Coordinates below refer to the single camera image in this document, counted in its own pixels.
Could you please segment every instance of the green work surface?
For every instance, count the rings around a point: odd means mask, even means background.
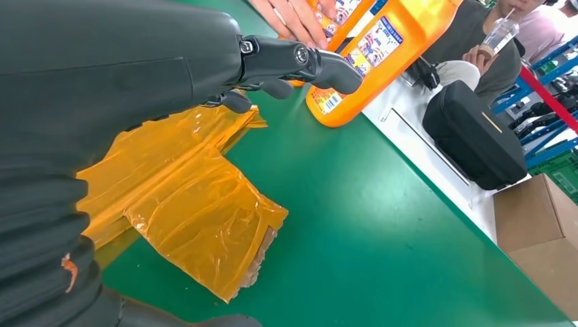
[[[269,34],[241,0],[190,1]],[[328,129],[303,103],[256,94],[269,128],[227,154],[289,210],[257,283],[229,305],[138,240],[108,286],[198,321],[265,326],[572,326],[514,264],[364,117]]]

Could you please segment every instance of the black bag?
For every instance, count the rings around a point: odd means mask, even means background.
[[[482,189],[503,188],[528,173],[514,132],[460,80],[431,99],[423,128],[456,168]]]

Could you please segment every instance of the human hand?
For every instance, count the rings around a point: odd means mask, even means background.
[[[327,49],[327,37],[307,0],[249,0],[279,36],[312,48]],[[335,0],[318,0],[322,12],[335,19]]]
[[[461,60],[474,64],[474,66],[478,67],[480,76],[483,76],[483,74],[486,74],[486,72],[489,70],[491,64],[496,61],[498,54],[493,56],[490,60],[487,60],[486,57],[479,52],[479,50],[480,46],[471,48],[470,51],[461,57]]]

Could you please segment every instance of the orange plastic bag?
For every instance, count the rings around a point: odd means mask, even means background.
[[[220,153],[248,126],[266,126],[256,107],[242,115],[198,107],[121,134],[103,161],[78,174],[89,182],[78,203],[91,214],[85,234],[98,248],[134,226],[228,302],[254,282],[287,216]]]

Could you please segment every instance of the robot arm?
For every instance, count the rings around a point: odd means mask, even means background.
[[[291,79],[361,84],[336,54],[243,37],[225,13],[163,0],[2,0],[0,49],[0,326],[184,326],[102,286],[76,172],[145,121],[247,110],[235,87],[283,98]]]

